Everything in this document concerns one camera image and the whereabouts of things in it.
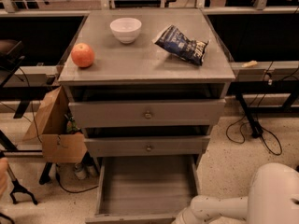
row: drawer handle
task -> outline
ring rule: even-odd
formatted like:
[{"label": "drawer handle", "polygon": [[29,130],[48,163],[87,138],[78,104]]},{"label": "drawer handle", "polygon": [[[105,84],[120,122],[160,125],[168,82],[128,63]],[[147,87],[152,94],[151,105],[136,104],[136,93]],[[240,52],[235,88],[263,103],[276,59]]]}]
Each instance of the drawer handle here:
[{"label": "drawer handle", "polygon": [[147,145],[147,151],[151,152],[151,150],[152,150],[152,147],[150,145]]},{"label": "drawer handle", "polygon": [[149,111],[147,111],[146,113],[144,113],[144,117],[145,117],[145,119],[151,119],[152,114]]}]

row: white robot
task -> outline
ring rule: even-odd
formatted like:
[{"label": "white robot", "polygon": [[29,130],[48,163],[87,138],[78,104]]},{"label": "white robot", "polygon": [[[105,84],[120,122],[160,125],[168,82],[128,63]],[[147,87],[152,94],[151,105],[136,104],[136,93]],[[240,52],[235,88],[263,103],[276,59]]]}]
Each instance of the white robot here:
[{"label": "white robot", "polygon": [[248,224],[299,224],[299,173],[283,164],[268,163],[251,179],[248,197],[196,196],[173,224],[204,224],[219,217]]}]

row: dresser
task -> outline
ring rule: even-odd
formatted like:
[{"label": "dresser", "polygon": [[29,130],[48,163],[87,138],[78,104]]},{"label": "dresser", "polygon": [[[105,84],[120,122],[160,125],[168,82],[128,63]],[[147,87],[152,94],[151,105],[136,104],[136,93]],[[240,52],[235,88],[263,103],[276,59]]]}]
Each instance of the dresser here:
[{"label": "dresser", "polygon": [[[132,44],[110,32],[122,17],[142,22]],[[172,24],[210,41],[203,66],[152,43]],[[171,223],[200,192],[196,168],[235,79],[225,54],[198,9],[92,11],[76,42],[91,45],[94,64],[81,69],[68,58],[59,82],[87,149],[101,158],[95,215],[86,223]]]}]

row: snack bag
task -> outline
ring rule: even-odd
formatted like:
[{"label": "snack bag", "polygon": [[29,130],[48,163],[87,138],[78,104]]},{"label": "snack bag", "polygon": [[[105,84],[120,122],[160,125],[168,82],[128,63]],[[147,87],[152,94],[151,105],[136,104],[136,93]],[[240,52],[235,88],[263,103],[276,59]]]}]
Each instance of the snack bag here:
[{"label": "snack bag", "polygon": [[208,42],[189,40],[176,26],[163,29],[152,42],[180,59],[202,65]]}]

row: gray tabletop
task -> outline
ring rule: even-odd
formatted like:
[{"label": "gray tabletop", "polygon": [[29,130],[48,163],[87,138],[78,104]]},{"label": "gray tabletop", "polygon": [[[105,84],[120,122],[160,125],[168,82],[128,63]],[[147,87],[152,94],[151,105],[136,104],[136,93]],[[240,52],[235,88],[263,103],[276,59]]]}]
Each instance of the gray tabletop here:
[{"label": "gray tabletop", "polygon": [[[109,25],[117,18],[141,20],[138,39],[128,45],[118,41]],[[163,28],[175,25],[189,39],[208,41],[202,66],[182,61],[153,44]],[[63,85],[151,82],[223,82],[235,79],[221,47],[199,9],[124,9],[91,11],[76,43],[89,44],[95,61],[78,68],[69,57],[59,78]]]}]

